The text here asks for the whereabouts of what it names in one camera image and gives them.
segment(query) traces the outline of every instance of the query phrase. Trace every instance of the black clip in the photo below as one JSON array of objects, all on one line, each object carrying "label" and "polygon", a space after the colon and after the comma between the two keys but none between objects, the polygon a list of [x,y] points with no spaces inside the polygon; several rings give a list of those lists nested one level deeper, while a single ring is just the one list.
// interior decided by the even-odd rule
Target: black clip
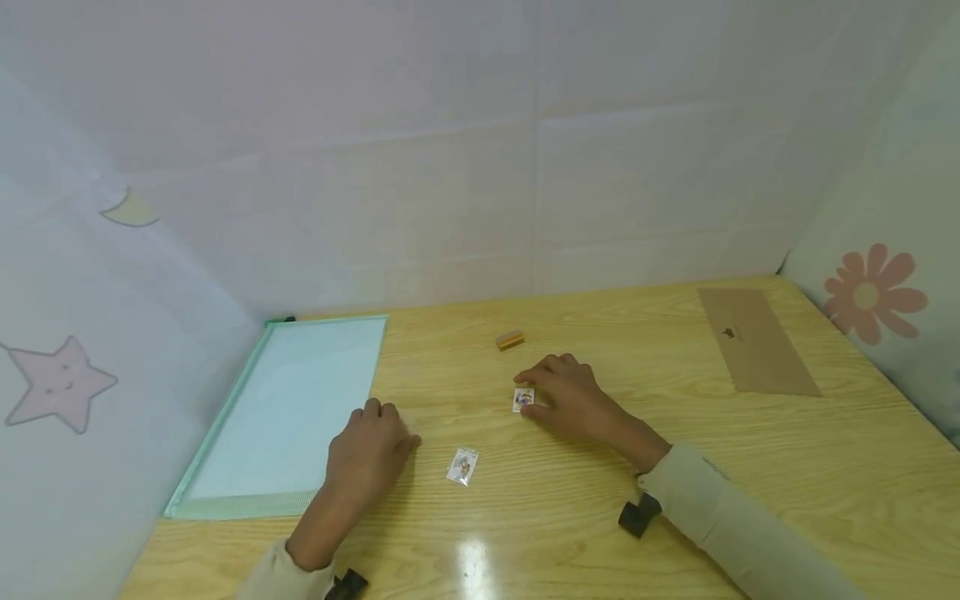
[{"label": "black clip", "polygon": [[367,580],[349,568],[343,579],[333,578],[333,588],[326,593],[324,600],[356,600],[366,587]]},{"label": "black clip", "polygon": [[643,532],[650,525],[650,521],[661,512],[662,508],[657,499],[648,493],[643,493],[640,495],[640,501],[637,504],[627,502],[623,505],[617,524],[630,532],[635,538],[642,538]]}]

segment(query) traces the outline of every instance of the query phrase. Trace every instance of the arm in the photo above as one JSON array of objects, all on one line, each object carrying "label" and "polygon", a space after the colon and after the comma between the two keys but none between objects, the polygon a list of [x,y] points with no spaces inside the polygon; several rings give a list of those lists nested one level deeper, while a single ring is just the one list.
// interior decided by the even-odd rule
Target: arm
[{"label": "arm", "polygon": [[806,541],[740,492],[692,446],[672,446],[629,415],[570,354],[547,356],[515,381],[542,387],[552,404],[521,413],[569,438],[610,446],[640,473],[663,514],[754,600],[862,598]]},{"label": "arm", "polygon": [[363,514],[393,488],[420,436],[393,404],[371,398],[330,443],[326,479],[288,540],[253,568],[238,600],[323,600],[333,586],[333,555]]}]

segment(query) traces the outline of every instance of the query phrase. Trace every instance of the wall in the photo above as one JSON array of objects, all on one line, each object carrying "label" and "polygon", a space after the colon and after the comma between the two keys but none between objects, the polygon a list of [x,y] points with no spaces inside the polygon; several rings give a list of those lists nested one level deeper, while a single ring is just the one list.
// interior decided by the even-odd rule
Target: wall
[{"label": "wall", "polygon": [[260,314],[775,271],[951,0],[3,0]]},{"label": "wall", "polygon": [[110,598],[259,327],[3,69],[0,123],[0,598]]},{"label": "wall", "polygon": [[960,12],[883,112],[783,273],[960,447]]}]

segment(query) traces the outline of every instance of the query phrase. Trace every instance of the wrist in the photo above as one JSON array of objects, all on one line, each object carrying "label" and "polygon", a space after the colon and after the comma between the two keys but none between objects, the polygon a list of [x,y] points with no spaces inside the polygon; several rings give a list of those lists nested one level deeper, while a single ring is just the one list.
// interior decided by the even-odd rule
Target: wrist
[{"label": "wrist", "polygon": [[287,540],[287,553],[304,571],[326,568],[359,519],[357,510],[347,500],[324,486]]},{"label": "wrist", "polygon": [[611,448],[640,473],[649,473],[673,447],[653,427],[624,413],[609,440]]}]

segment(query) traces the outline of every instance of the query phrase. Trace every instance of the brown cardboard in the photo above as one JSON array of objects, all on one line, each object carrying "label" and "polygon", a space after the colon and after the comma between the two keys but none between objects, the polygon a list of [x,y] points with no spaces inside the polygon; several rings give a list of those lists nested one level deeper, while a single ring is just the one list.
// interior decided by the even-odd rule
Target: brown cardboard
[{"label": "brown cardboard", "polygon": [[727,288],[697,292],[738,391],[821,395],[763,292]]}]

